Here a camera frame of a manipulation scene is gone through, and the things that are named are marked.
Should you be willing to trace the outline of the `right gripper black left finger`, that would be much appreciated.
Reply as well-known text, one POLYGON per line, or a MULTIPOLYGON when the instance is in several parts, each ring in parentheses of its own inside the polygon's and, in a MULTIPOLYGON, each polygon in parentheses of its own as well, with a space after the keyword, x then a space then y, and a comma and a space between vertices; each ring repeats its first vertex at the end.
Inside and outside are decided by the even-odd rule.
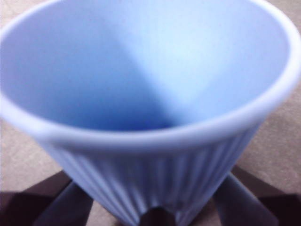
POLYGON ((2 226, 84 226, 93 199, 64 171, 21 191, 0 193, 2 226))

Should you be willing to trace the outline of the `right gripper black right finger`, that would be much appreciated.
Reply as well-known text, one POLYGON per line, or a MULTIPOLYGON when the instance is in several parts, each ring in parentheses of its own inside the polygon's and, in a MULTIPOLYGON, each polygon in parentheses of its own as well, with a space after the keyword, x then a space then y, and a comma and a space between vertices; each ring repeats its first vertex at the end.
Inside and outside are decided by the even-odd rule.
POLYGON ((213 195, 223 226, 299 226, 301 195, 234 167, 213 195))

